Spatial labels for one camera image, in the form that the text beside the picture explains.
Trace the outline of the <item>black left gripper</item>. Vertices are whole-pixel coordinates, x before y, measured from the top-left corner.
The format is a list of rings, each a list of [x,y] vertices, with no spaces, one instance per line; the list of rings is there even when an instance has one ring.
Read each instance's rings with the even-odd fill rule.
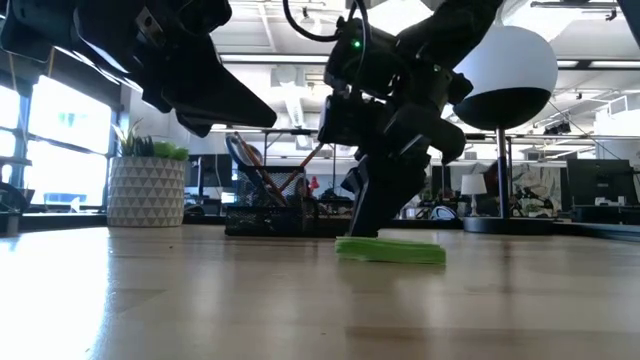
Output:
[[[176,110],[191,133],[204,137],[212,123],[272,126],[276,113],[223,66],[211,32],[182,25],[184,1],[78,0],[74,25],[107,66],[142,88],[144,101]]]

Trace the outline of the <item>small white table lamp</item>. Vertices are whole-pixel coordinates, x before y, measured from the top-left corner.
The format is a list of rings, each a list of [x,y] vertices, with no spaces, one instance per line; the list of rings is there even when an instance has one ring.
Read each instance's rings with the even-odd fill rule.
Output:
[[[487,193],[484,176],[477,174],[464,174],[461,180],[461,194],[471,197],[471,216],[477,217],[477,196]]]

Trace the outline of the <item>white globe lamp, black base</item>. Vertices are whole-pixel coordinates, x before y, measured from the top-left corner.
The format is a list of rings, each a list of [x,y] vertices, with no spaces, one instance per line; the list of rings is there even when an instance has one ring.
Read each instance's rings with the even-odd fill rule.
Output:
[[[541,236],[552,233],[549,219],[510,215],[506,131],[539,114],[551,98],[558,78],[557,58],[548,41],[517,26],[494,25],[480,44],[456,67],[474,89],[454,106],[464,123],[496,134],[499,215],[466,217],[470,233]]]

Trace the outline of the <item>black mesh desk organizer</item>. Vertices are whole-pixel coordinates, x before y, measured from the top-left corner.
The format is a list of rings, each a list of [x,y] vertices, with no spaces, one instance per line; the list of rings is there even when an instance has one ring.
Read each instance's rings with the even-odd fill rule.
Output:
[[[296,167],[264,166],[278,187]],[[287,206],[238,206],[234,188],[234,200],[226,210],[225,233],[231,236],[333,237],[347,230],[353,200],[334,192],[313,195],[305,170],[281,192]]]

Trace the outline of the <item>succulent in patterned white pot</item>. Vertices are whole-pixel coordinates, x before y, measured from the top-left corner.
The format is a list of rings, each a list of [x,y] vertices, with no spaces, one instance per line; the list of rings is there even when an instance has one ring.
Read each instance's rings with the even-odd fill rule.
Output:
[[[110,227],[171,228],[183,223],[189,151],[113,127],[119,155],[110,160],[106,219]]]

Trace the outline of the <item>blue-handled scissors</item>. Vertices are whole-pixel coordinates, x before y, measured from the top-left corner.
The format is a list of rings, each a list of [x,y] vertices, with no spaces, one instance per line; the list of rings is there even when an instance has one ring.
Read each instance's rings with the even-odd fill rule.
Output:
[[[237,179],[234,182],[236,204],[251,207],[281,206],[276,196],[268,191],[261,173],[254,167],[234,135],[228,134],[225,137],[225,145],[236,164]]]

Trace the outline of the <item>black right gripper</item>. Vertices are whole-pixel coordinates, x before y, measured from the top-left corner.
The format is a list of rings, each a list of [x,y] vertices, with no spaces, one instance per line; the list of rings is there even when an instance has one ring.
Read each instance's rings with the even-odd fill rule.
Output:
[[[360,151],[383,155],[364,155],[341,183],[355,195],[349,235],[375,238],[425,186],[430,156],[404,153],[414,145],[431,146],[450,163],[464,152],[464,132],[442,112],[462,102],[473,86],[426,56],[402,53],[394,36],[360,18],[339,19],[336,36],[324,82],[330,95],[358,106]]]

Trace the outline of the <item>long ceiling light bar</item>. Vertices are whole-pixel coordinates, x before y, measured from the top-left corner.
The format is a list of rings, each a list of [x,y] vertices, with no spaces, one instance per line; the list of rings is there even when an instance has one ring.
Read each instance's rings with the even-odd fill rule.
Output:
[[[293,55],[293,54],[222,54],[221,60],[229,64],[303,64],[323,65],[328,55]]]

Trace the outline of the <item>green sticky note pad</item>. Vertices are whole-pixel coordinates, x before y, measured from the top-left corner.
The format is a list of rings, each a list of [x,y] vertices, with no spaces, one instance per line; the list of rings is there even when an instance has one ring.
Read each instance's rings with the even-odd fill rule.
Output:
[[[444,265],[446,251],[437,244],[399,239],[337,237],[335,253],[345,259],[401,264]]]

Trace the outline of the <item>black computer monitor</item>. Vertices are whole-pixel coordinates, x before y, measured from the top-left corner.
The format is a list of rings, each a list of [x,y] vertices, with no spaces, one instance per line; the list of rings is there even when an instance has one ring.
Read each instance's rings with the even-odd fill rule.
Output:
[[[222,199],[231,189],[233,162],[228,154],[190,155],[186,166],[185,186],[189,194]]]
[[[570,159],[567,175],[574,205],[594,205],[599,197],[610,201],[624,197],[626,204],[638,204],[633,169],[628,160]]]

